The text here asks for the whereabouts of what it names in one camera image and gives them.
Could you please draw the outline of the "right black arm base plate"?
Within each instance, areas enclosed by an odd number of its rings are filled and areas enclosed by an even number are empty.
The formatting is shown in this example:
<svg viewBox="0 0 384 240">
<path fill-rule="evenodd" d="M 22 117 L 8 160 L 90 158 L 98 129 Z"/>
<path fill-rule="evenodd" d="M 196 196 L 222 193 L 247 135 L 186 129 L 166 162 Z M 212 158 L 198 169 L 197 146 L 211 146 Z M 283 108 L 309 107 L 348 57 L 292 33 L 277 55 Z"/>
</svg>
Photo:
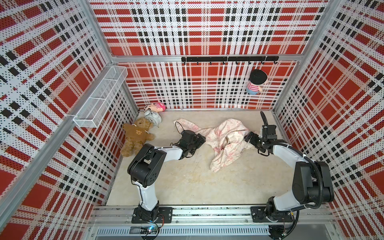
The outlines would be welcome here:
<svg viewBox="0 0 384 240">
<path fill-rule="evenodd" d="M 292 223 L 290 212 L 266 210 L 266 206 L 253 206 L 250 208 L 254 223 Z"/>
</svg>

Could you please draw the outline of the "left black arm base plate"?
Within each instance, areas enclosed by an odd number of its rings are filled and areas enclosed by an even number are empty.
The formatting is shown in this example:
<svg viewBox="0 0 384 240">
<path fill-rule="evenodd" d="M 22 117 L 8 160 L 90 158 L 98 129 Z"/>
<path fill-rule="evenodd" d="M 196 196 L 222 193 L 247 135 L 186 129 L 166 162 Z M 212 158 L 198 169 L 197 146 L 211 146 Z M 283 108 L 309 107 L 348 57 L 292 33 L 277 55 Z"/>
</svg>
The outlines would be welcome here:
<svg viewBox="0 0 384 240">
<path fill-rule="evenodd" d="M 132 224 L 156 223 L 169 224 L 172 222 L 172 207 L 155 207 L 152 211 L 147 211 L 141 206 L 134 209 Z"/>
</svg>

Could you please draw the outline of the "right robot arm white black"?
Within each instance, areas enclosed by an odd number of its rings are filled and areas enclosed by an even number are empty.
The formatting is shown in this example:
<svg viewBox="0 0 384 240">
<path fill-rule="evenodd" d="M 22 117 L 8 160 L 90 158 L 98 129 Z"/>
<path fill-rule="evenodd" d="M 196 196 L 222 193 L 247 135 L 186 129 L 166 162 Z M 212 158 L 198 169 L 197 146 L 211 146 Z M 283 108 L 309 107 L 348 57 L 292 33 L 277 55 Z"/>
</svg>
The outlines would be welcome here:
<svg viewBox="0 0 384 240">
<path fill-rule="evenodd" d="M 304 209 L 318 209 L 334 200 L 330 168 L 325 162 L 313 161 L 284 140 L 279 140 L 275 125 L 263 125 L 257 135 L 250 132 L 245 142 L 253 145 L 264 157 L 274 155 L 294 169 L 292 189 L 269 198 L 262 219 L 277 222 L 283 214 Z"/>
</svg>

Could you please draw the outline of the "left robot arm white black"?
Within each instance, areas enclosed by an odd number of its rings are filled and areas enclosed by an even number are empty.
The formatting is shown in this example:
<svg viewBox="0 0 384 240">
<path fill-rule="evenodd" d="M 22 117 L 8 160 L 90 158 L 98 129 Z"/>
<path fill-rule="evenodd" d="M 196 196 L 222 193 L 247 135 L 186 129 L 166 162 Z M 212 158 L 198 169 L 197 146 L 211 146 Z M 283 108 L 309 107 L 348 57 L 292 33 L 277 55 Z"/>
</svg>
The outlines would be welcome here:
<svg viewBox="0 0 384 240">
<path fill-rule="evenodd" d="M 170 223 L 172 207 L 160 207 L 156 196 L 155 182 L 163 164 L 192 157 L 205 142 L 206 137 L 190 130 L 181 133 L 181 139 L 168 147 L 144 144 L 128 167 L 131 182 L 137 187 L 140 202 L 134 209 L 133 224 Z"/>
</svg>

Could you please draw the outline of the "cream pink printed jacket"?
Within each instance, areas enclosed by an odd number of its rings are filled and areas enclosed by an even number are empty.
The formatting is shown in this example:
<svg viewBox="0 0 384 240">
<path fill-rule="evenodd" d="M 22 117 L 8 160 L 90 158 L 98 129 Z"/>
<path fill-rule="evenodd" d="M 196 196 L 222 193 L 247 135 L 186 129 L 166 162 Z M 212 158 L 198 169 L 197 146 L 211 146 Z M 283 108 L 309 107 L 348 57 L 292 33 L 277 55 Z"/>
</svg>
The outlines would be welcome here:
<svg viewBox="0 0 384 240">
<path fill-rule="evenodd" d="M 202 129 L 186 119 L 174 121 L 177 130 L 190 130 L 206 138 L 206 144 L 215 152 L 210 169 L 218 172 L 229 166 L 242 156 L 244 150 L 253 149 L 254 146 L 245 141 L 250 130 L 236 119 L 227 119 L 215 128 Z"/>
</svg>

